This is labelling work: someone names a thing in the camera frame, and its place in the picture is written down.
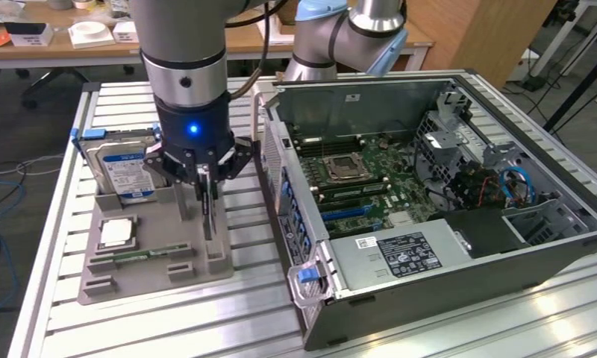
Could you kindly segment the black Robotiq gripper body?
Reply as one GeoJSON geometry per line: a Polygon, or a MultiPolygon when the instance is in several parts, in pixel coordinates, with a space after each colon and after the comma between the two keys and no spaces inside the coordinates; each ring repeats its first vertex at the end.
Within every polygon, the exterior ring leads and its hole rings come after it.
{"type": "Polygon", "coordinates": [[[235,145],[230,100],[228,92],[198,107],[179,107],[155,99],[167,154],[186,166],[207,165],[215,179],[227,178],[230,170],[219,160],[235,145]]]}

